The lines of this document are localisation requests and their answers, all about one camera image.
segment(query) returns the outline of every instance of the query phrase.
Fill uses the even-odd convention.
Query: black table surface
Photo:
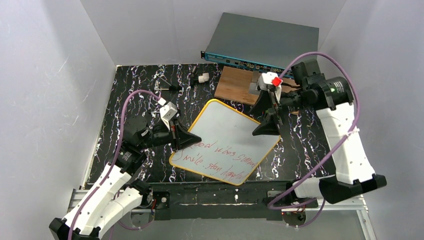
[[[209,81],[190,87],[187,76],[193,66],[198,67],[197,72],[199,74],[209,73]],[[88,189],[93,185],[102,173],[107,161],[113,157],[118,140],[118,124],[122,106],[131,92],[138,89],[154,91],[154,88],[166,88],[168,85],[159,77],[166,78],[168,82],[173,84],[179,84],[182,86],[182,91],[177,93],[165,90],[154,92],[161,94],[161,97],[177,105],[181,111],[179,121],[188,128],[206,102],[214,98],[223,67],[223,65],[216,63],[118,67],[85,188]],[[244,114],[248,114],[251,108],[247,104],[220,100]],[[130,101],[127,107],[127,116],[141,114],[146,117],[149,125],[153,126],[160,120],[159,114],[154,113],[156,111],[159,111],[159,105],[148,95],[142,95],[142,97],[137,96]],[[251,117],[260,122],[264,115]],[[288,114],[284,123],[283,129],[286,134],[281,136],[281,141],[247,181],[291,181],[298,179],[316,166],[329,151],[321,122],[314,110],[302,110],[298,115]],[[143,164],[138,178],[148,183],[216,182],[215,179],[172,166],[169,163],[171,153],[169,145],[148,149],[148,159]],[[334,174],[335,171],[333,161],[329,160],[314,176],[327,176]]]

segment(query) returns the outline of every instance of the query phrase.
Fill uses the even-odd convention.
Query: whiteboard
[[[169,163],[239,186],[280,140],[280,136],[253,136],[258,125],[252,118],[212,99],[188,130],[201,137],[202,142],[173,153]]]

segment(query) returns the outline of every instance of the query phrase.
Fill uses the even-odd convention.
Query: white wall
[[[424,1],[347,0],[322,45],[359,91],[360,135],[387,186],[367,193],[381,240],[424,236]],[[327,77],[339,75],[320,61]]]
[[[0,238],[53,239],[116,66],[80,1],[1,1],[0,56]]]
[[[200,63],[223,12],[319,28],[346,0],[81,0],[117,65]]]

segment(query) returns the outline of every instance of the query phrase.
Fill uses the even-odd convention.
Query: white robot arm
[[[253,135],[283,136],[281,125],[284,124],[284,117],[299,109],[312,107],[321,120],[330,149],[335,150],[332,158],[336,172],[325,177],[295,180],[288,184],[287,189],[293,189],[294,185],[297,187],[290,193],[286,191],[276,197],[270,205],[285,196],[284,204],[304,198],[324,198],[330,204],[335,204],[384,187],[386,178],[376,174],[370,165],[359,129],[355,126],[350,130],[355,112],[353,93],[347,80],[343,77],[325,79],[315,59],[298,63],[291,70],[299,86],[291,86],[297,90],[289,93],[281,92],[281,84],[284,83],[276,73],[262,73],[259,77],[261,92],[250,113],[263,112],[265,109],[267,115]]]
[[[130,94],[125,104],[141,91],[143,90]],[[63,218],[55,218],[50,223],[50,231],[56,240],[99,240],[132,209],[152,203],[150,185],[139,179],[133,181],[118,198],[113,199],[147,159],[144,149],[170,144],[176,152],[202,141],[180,124],[177,118],[178,109],[173,103],[166,103],[163,98],[158,99],[158,103],[162,105],[159,111],[161,121],[152,129],[141,115],[126,119],[125,128],[121,126],[123,135],[114,160],[104,167],[98,180],[74,209]]]

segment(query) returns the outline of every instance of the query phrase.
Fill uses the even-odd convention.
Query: yellow whiteboard frame
[[[234,109],[234,108],[232,108],[232,107],[230,107],[230,106],[228,106],[227,104],[225,104],[224,102],[222,102],[222,101],[220,101],[220,100],[218,100],[218,99],[211,99],[211,100],[209,100],[209,101],[207,101],[207,103],[204,105],[204,107],[203,107],[203,109],[200,111],[200,113],[199,113],[199,115],[196,117],[196,119],[194,120],[194,122],[193,122],[193,124],[190,126],[190,128],[188,129],[188,131],[190,132],[192,129],[193,129],[193,127],[196,125],[196,123],[198,122],[198,120],[200,119],[200,117],[202,116],[202,114],[203,114],[203,112],[206,110],[206,108],[209,106],[209,104],[211,104],[211,103],[213,103],[213,102],[217,102],[217,103],[219,103],[219,104],[221,104],[221,105],[223,105],[223,106],[225,106],[225,107],[227,107],[227,108],[229,108],[229,109],[231,109],[233,112],[235,112],[235,113],[238,113],[238,114],[240,114],[240,115],[242,115],[243,117],[245,117],[245,118],[247,118],[247,119],[249,119],[249,120],[251,120],[251,121],[253,121],[253,122],[255,122],[255,123],[257,123],[257,124],[261,124],[260,122],[258,122],[258,121],[256,121],[255,119],[253,119],[253,118],[251,118],[251,117],[249,117],[249,116],[247,116],[247,115],[245,115],[245,114],[243,114],[243,113],[241,113],[241,112],[239,112],[239,111],[237,111],[236,109]],[[201,173],[201,172],[197,172],[197,171],[194,171],[194,170],[192,170],[192,169],[188,169],[188,168],[186,168],[186,167],[181,167],[181,166],[178,166],[178,165],[176,165],[176,164],[173,164],[172,163],[172,158],[174,157],[174,155],[175,155],[175,153],[176,152],[173,152],[172,154],[171,154],[171,156],[169,157],[169,164],[171,164],[172,166],[174,166],[174,167],[176,167],[176,168],[180,168],[180,169],[184,169],[184,170],[186,170],[186,171],[189,171],[189,172],[192,172],[192,173],[195,173],[195,174],[199,174],[199,175],[202,175],[202,176],[206,176],[206,177],[208,177],[208,178],[211,178],[211,179],[215,179],[215,180],[218,180],[218,181],[220,181],[220,182],[224,182],[224,183],[227,183],[227,184],[231,184],[231,185],[234,185],[234,186],[240,186],[240,185],[242,185],[242,184],[244,184],[245,182],[246,182],[246,180],[252,175],[252,173],[258,168],[258,166],[262,163],[262,161],[267,157],[267,155],[268,154],[270,154],[270,152],[273,150],[273,148],[279,143],[279,141],[280,141],[280,138],[278,138],[278,140],[277,140],[277,142],[274,144],[274,146],[272,146],[271,147],[271,149],[265,154],[265,156],[252,168],[252,171],[249,173],[249,175],[247,175],[247,177],[240,183],[240,184],[234,184],[233,182],[229,182],[229,181],[226,181],[226,180],[222,180],[222,179],[217,179],[216,177],[214,177],[214,176],[211,176],[211,175],[207,175],[207,174],[203,174],[203,173]]]

